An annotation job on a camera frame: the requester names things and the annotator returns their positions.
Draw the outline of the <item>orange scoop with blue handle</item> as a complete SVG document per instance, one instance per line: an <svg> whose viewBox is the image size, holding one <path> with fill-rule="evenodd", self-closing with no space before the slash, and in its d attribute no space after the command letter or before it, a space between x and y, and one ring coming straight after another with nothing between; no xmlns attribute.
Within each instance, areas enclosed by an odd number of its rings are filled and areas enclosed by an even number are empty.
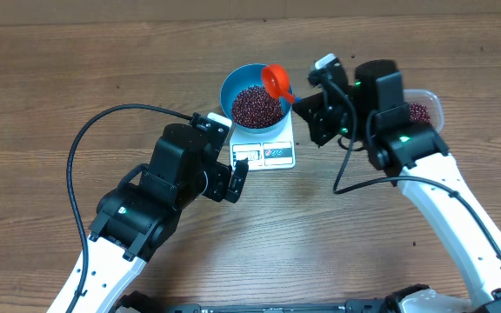
<svg viewBox="0 0 501 313"><path fill-rule="evenodd" d="M284 99L290 104L300 100L291 91L291 80L280 64L266 65L261 70L263 86L272 98Z"/></svg>

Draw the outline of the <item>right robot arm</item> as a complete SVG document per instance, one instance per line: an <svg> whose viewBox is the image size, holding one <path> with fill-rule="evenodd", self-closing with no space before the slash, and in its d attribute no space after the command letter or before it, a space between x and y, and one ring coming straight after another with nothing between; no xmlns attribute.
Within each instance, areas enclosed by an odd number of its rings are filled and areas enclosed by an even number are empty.
<svg viewBox="0 0 501 313"><path fill-rule="evenodd" d="M334 136L360 141L384 176L351 187L345 194L378 183L398 187L421 212L454 261L476 312L501 312L501 231L475 198L439 133L411 118L402 74L392 60L356 68L348 81L332 54L315 62L308 75L321 93L297 100L294 111L319 146Z"/></svg>

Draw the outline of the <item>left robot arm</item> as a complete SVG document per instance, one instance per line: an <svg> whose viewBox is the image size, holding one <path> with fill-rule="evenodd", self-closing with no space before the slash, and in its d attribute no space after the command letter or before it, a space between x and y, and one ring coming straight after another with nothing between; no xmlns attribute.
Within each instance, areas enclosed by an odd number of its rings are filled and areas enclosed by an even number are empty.
<svg viewBox="0 0 501 313"><path fill-rule="evenodd" d="M236 203L247 161L217 160L232 122L210 113L172 123L157 140L151 160L133 168L97 205L86 247L51 312L108 312L176 231L184 208L199 196Z"/></svg>

